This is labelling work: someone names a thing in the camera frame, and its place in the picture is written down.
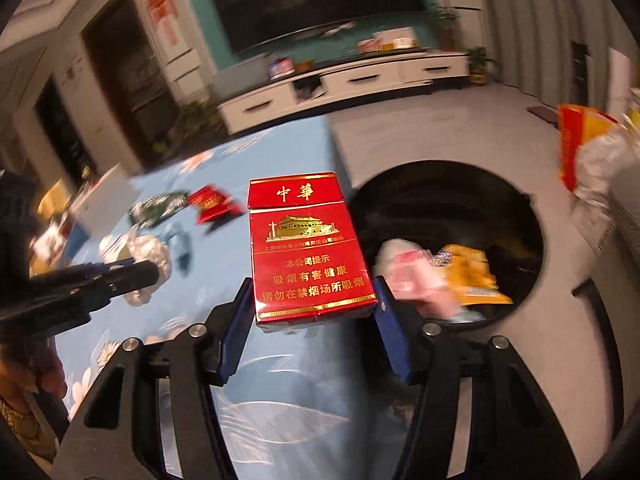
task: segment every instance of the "red decoration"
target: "red decoration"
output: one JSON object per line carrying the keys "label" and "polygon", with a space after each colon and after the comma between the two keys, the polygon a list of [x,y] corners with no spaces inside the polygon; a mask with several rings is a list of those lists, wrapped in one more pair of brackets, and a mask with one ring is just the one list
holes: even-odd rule
{"label": "red decoration", "polygon": [[155,28],[158,28],[160,22],[163,22],[164,31],[169,38],[169,42],[172,45],[178,43],[178,39],[176,38],[173,27],[171,26],[171,22],[169,20],[164,20],[164,18],[168,18],[170,14],[174,15],[176,18],[178,17],[178,10],[175,8],[173,0],[146,0],[146,8],[149,11],[149,16],[151,16],[151,21],[154,24]]}
{"label": "red decoration", "polygon": [[242,214],[242,208],[229,195],[211,185],[204,186],[187,198],[189,205],[200,208],[196,224],[210,222],[225,214]]}

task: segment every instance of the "potted plant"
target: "potted plant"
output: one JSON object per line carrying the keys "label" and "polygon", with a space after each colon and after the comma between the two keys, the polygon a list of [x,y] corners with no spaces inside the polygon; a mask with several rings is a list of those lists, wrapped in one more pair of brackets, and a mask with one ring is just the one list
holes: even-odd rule
{"label": "potted plant", "polygon": [[474,86],[484,86],[486,83],[486,65],[495,61],[486,56],[484,46],[476,46],[466,51],[469,56],[469,79]]}
{"label": "potted plant", "polygon": [[458,13],[452,7],[431,7],[428,11],[430,25],[445,52],[458,50]]}
{"label": "potted plant", "polygon": [[218,107],[211,102],[192,101],[180,107],[175,127],[181,137],[198,133],[205,128],[218,129],[224,125]]}

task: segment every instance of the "blue gripper pad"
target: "blue gripper pad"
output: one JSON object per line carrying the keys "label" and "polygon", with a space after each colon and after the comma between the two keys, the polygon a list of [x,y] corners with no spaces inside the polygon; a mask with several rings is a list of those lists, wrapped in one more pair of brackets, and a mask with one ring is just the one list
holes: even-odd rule
{"label": "blue gripper pad", "polygon": [[412,371],[409,340],[396,317],[394,309],[396,300],[380,278],[373,280],[373,288],[378,297],[373,316],[385,344],[391,368],[405,383],[410,383]]}
{"label": "blue gripper pad", "polygon": [[222,342],[222,359],[218,369],[218,375],[224,384],[238,370],[244,344],[254,322],[254,284],[251,279],[244,280],[234,303],[237,310]]}

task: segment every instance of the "gray floor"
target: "gray floor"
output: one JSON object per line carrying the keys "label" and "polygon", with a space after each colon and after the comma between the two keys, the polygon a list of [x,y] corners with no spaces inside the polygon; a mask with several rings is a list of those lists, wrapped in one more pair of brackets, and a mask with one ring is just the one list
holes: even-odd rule
{"label": "gray floor", "polygon": [[[517,89],[491,85],[350,108],[329,117],[355,186],[398,164],[443,158],[491,170],[535,196],[547,244],[540,285],[513,316],[472,337],[487,341],[500,333],[513,342],[555,410],[584,474],[609,447],[612,424],[600,333],[587,304],[571,295],[595,257],[570,220],[572,196],[558,178],[558,131],[526,111],[536,104]],[[463,451],[453,457],[452,471],[463,468]]]}

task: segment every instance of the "paper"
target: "paper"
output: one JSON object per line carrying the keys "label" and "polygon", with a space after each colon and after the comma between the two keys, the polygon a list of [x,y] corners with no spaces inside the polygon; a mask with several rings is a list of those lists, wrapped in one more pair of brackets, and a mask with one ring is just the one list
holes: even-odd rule
{"label": "paper", "polygon": [[607,114],[622,121],[627,109],[627,97],[631,87],[631,60],[618,52],[609,49],[609,97],[607,99]]}

